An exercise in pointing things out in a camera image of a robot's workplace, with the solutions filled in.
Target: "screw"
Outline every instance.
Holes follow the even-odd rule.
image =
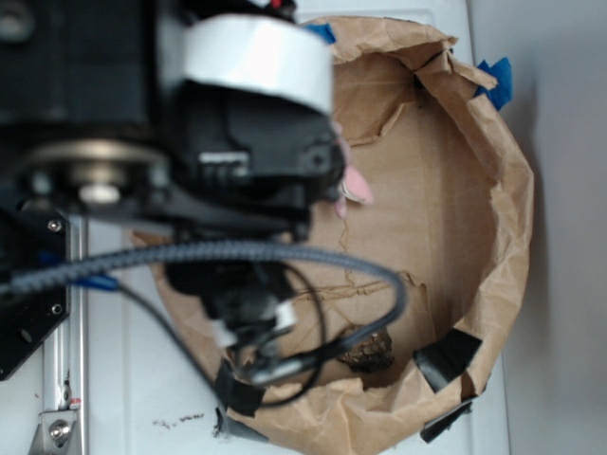
[[[64,228],[64,224],[61,221],[59,221],[59,220],[50,220],[48,222],[48,224],[46,225],[46,227],[51,232],[57,233],[57,232],[61,231],[61,229]]]
[[[70,431],[71,428],[65,420],[58,420],[50,426],[48,429],[48,434],[50,435],[50,439],[53,441],[61,441],[69,437]]]

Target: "metal bracket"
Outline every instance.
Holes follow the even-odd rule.
[[[65,455],[74,433],[76,411],[43,412],[38,420],[39,424],[28,455]]]
[[[0,189],[0,278],[14,270],[65,260],[70,226],[53,209],[24,204],[17,191]],[[70,312],[66,290],[23,298],[3,298],[0,305],[0,381],[12,374],[52,334]]]

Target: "robotic arm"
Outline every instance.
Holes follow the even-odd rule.
[[[311,205],[338,199],[345,163],[331,123],[332,57],[292,23],[293,10],[286,1],[265,9],[242,0],[0,1],[6,194],[27,200],[31,216],[58,209],[198,246],[306,240]],[[14,231],[2,225],[0,243],[9,246]],[[402,284],[376,267],[401,286],[389,315],[281,359],[276,337],[295,323],[281,260],[297,258],[270,251],[262,262],[244,253],[167,261],[175,289],[201,297],[217,343],[236,359],[254,348],[252,366],[236,362],[250,382],[314,368],[403,310]],[[32,268],[18,256],[4,254],[7,272]]]

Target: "gray wall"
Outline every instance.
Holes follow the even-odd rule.
[[[513,455],[607,453],[607,2],[469,0],[475,59],[537,175],[524,310],[504,355]]]

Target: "pink object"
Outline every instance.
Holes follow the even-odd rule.
[[[341,181],[341,197],[335,203],[335,213],[343,220],[347,214],[346,199],[366,205],[373,204],[374,198],[369,183],[367,183],[360,171],[352,165],[352,149],[350,148],[350,144],[341,136],[341,131],[343,130],[341,125],[334,121],[333,127],[335,128],[335,132],[340,135],[338,141],[346,164],[343,180]]]

